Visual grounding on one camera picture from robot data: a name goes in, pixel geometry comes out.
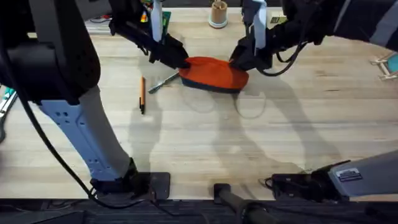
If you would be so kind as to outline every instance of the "black cable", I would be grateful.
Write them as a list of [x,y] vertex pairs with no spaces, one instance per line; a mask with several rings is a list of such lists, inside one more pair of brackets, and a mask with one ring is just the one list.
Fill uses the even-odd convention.
[[[300,51],[304,49],[304,47],[306,46],[306,44],[307,44],[307,43],[304,43],[304,44],[302,44],[302,45],[300,46]],[[276,57],[278,58],[278,61],[279,61],[279,62],[287,63],[287,62],[290,62],[290,61],[293,59],[293,54],[292,54],[287,60],[283,60],[283,59],[282,59],[282,57],[280,56],[280,52],[277,52],[277,53],[276,53]]]
[[[3,32],[2,24],[0,24],[0,32]],[[92,195],[90,193],[90,190],[88,190],[88,188],[83,183],[83,181],[79,178],[79,176],[76,175],[76,173],[68,166],[68,164],[62,159],[60,154],[55,150],[54,146],[51,144],[47,135],[44,133],[41,125],[37,121],[37,118],[35,117],[35,114],[33,113],[32,108],[30,108],[30,105],[28,103],[27,95],[26,95],[25,91],[22,89],[22,87],[20,86],[18,79],[16,78],[16,73],[14,72],[14,69],[13,69],[12,63],[11,63],[11,59],[9,58],[9,55],[7,53],[6,45],[3,40],[3,36],[0,33],[0,61],[1,61],[1,59],[4,62],[3,67],[5,69],[5,74],[10,79],[15,91],[17,91],[17,94],[22,103],[22,106],[24,107],[24,110],[25,110],[27,116],[29,117],[30,122],[32,123],[33,127],[37,131],[37,134],[43,140],[44,144],[47,146],[47,148],[49,149],[51,154],[56,158],[56,160],[61,164],[61,166],[72,176],[72,178],[77,182],[77,184],[83,189],[83,191],[87,194],[89,199],[91,199],[98,205],[101,205],[102,207],[106,207],[109,209],[125,209],[125,208],[129,208],[129,207],[133,207],[145,200],[145,199],[141,199],[134,203],[131,203],[129,205],[124,205],[124,206],[113,206],[113,205],[108,205],[108,204],[98,200],[94,195]]]
[[101,24],[101,23],[109,22],[109,21],[111,21],[111,19],[104,19],[103,21],[94,21],[94,20],[90,19],[90,22],[95,23],[95,24]]

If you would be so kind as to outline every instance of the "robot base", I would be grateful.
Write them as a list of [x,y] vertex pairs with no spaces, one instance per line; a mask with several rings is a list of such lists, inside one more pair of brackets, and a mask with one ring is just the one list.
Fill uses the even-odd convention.
[[134,193],[135,196],[155,193],[155,199],[165,200],[170,195],[170,173],[168,172],[138,172],[132,158],[129,171],[123,178],[114,181],[90,181],[94,189],[101,194]]

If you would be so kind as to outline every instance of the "screwdriver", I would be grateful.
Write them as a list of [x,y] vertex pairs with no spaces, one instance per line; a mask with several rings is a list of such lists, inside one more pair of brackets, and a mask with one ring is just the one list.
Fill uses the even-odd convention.
[[179,73],[177,72],[176,74],[174,74],[174,75],[172,75],[172,76],[166,78],[164,81],[159,82],[156,86],[153,86],[153,87],[148,91],[148,93],[149,93],[149,94],[154,94],[154,93],[156,93],[156,91],[159,90],[162,86],[164,86],[164,85],[170,83],[171,81],[173,81],[174,79],[176,79],[178,76],[179,76]]

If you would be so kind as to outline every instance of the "wooden table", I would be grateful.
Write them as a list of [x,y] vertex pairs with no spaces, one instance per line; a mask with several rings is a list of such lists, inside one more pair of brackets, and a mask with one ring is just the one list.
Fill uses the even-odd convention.
[[[227,60],[244,34],[238,10],[231,10],[229,24],[221,30],[207,24],[205,9],[172,11],[170,33],[191,56]],[[150,64],[121,37],[97,35],[93,42],[102,65],[103,105],[113,129],[139,170],[171,173],[170,198],[212,198],[213,184],[226,182],[245,198],[272,199],[258,179],[398,148],[396,81],[380,81],[381,71],[368,62],[385,53],[379,47],[328,37],[322,46],[309,45],[280,77],[250,71],[249,83],[237,98],[187,88],[175,80],[147,95],[147,113],[141,116],[141,75],[149,88],[174,71]],[[283,65],[276,61],[275,70],[280,70]],[[59,153],[89,184],[88,169],[76,150],[34,109]],[[19,101],[7,118],[6,132],[0,144],[1,198],[86,197],[48,152]]]

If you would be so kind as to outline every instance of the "marker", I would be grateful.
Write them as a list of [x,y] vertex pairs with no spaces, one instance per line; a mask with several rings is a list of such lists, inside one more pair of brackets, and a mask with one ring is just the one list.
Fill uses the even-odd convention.
[[145,114],[145,78],[141,76],[141,97],[139,98],[139,109],[141,114]]

